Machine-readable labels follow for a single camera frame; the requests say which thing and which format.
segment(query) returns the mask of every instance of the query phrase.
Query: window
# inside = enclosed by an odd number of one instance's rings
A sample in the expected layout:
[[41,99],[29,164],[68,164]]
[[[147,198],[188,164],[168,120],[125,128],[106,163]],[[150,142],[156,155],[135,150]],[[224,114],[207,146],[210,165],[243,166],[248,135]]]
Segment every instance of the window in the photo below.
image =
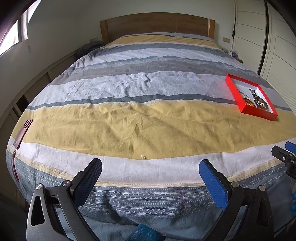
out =
[[0,45],[0,55],[8,50],[12,45],[19,42],[18,39],[18,21],[12,26]]
[[27,25],[40,2],[41,0],[35,1],[8,31],[5,38],[0,43],[0,55],[14,44],[28,39]]

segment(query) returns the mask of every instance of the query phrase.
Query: wall outlet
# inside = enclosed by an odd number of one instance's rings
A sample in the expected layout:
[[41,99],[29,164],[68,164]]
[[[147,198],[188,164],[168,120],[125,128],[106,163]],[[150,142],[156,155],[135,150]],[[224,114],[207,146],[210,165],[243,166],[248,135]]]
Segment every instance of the wall outlet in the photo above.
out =
[[223,42],[229,43],[230,44],[230,39],[228,38],[223,38]]
[[99,41],[99,38],[93,38],[93,39],[89,40],[90,43],[95,43],[95,42],[98,42],[98,41]]

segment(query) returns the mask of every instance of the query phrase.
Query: jewelry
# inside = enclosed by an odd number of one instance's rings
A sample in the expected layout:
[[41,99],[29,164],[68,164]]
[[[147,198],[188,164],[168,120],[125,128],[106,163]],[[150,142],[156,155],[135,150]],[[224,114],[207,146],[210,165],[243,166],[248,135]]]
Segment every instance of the jewelry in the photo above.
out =
[[249,100],[249,99],[247,99],[247,98],[243,98],[243,99],[244,99],[244,101],[245,101],[247,104],[249,104],[250,106],[253,106],[253,107],[256,108],[255,104],[254,104],[251,100]]
[[268,104],[265,102],[264,99],[260,98],[256,93],[255,90],[250,89],[251,94],[254,97],[254,102],[257,106],[257,108],[262,109],[262,110],[267,110],[268,109]]
[[246,94],[244,94],[244,93],[242,93],[242,92],[240,92],[246,99],[249,99],[249,100],[251,100],[251,98],[249,97],[249,96],[247,96]]

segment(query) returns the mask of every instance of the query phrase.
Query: wooden headboard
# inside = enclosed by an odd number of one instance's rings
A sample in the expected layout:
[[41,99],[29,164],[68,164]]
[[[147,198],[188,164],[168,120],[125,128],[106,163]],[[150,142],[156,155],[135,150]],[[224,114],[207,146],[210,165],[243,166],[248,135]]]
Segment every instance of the wooden headboard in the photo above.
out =
[[194,15],[147,12],[120,16],[100,21],[104,44],[130,34],[176,32],[198,34],[214,38],[215,21]]

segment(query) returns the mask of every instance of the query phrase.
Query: yellow stripe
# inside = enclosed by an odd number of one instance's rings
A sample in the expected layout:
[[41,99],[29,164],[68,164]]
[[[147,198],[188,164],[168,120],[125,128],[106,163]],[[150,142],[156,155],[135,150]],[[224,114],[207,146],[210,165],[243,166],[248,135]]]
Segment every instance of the yellow stripe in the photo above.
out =
[[112,45],[116,44],[132,44],[132,43],[154,43],[154,42],[162,42],[162,43],[183,43],[183,44],[194,44],[201,46],[208,46],[219,48],[219,46],[209,40],[201,40],[201,39],[192,39],[192,38],[183,38],[183,37],[170,37],[165,35],[137,35],[137,36],[127,36],[123,38],[119,38],[112,43],[105,45],[103,48],[112,47]]
[[272,122],[206,101],[43,107],[25,110],[12,136],[32,118],[24,142],[86,154],[157,159],[237,152],[296,137],[294,113],[277,111]]

